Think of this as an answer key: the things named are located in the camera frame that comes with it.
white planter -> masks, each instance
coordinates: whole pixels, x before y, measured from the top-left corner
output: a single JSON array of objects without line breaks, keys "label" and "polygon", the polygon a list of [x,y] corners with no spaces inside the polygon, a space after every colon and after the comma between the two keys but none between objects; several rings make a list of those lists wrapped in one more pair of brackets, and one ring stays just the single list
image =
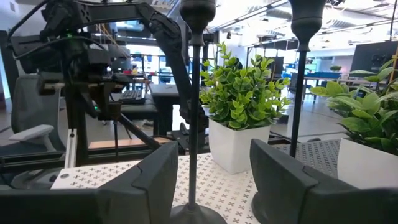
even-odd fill
[{"label": "white planter", "polygon": [[398,187],[398,156],[341,139],[338,178],[359,189]]},{"label": "white planter", "polygon": [[268,142],[270,128],[235,131],[209,119],[209,145],[214,161],[230,174],[250,170],[251,140]]}]

metal pole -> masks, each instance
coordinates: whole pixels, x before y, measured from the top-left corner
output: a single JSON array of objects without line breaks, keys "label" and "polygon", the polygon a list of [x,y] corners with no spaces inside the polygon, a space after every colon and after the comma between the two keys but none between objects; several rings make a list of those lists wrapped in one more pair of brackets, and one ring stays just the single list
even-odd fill
[{"label": "metal pole", "polygon": [[304,82],[306,58],[307,58],[307,52],[306,51],[300,52],[300,58],[298,60],[296,96],[294,101],[292,143],[290,145],[290,156],[292,156],[293,158],[295,158],[296,156],[297,139],[299,138],[300,114],[301,114],[301,104],[303,100],[303,82]]},{"label": "metal pole", "polygon": [[197,186],[197,155],[198,155],[198,117],[199,117],[199,82],[200,82],[200,45],[193,46],[192,58],[192,103],[191,123],[189,132],[190,170],[189,170],[189,201],[188,208],[195,209]]}]

floor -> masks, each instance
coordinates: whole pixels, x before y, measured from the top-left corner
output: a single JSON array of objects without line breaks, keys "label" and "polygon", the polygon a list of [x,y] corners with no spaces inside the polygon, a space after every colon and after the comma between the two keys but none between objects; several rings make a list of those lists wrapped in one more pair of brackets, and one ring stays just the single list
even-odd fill
[{"label": "floor", "polygon": [[[179,129],[183,119],[179,116],[178,105],[174,106],[173,130]],[[287,112],[293,114],[294,106],[290,105]],[[337,124],[338,115],[334,114],[327,108],[324,98],[317,98],[313,103],[313,96],[307,95],[302,105],[302,113],[300,117],[299,138],[300,142],[307,142],[314,138],[321,140],[345,138],[344,129]],[[58,131],[63,142],[67,140],[67,114],[66,110],[60,112]],[[283,136],[291,136],[293,116],[289,116],[288,124],[275,124],[271,127],[271,131]],[[114,139],[114,126],[111,123],[103,125],[101,121],[97,121],[89,116],[86,119],[88,142],[106,141]],[[152,128],[144,126],[144,122],[135,121],[148,135],[152,134]],[[11,125],[11,102],[7,101],[7,109],[0,110],[0,146],[10,144],[8,137],[12,135]],[[120,124],[118,125],[119,139],[128,139],[126,130]]]}]

white table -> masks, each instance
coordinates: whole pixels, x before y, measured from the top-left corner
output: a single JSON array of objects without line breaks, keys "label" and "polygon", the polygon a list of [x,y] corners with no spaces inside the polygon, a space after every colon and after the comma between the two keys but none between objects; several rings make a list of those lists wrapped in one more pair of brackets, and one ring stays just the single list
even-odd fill
[{"label": "white table", "polygon": [[[138,162],[63,169],[52,189],[97,188]],[[189,156],[180,156],[173,206],[188,202],[188,181]],[[259,223],[251,211],[256,191],[251,171],[231,175],[213,161],[211,154],[198,155],[197,203],[217,211],[227,223]]]}]

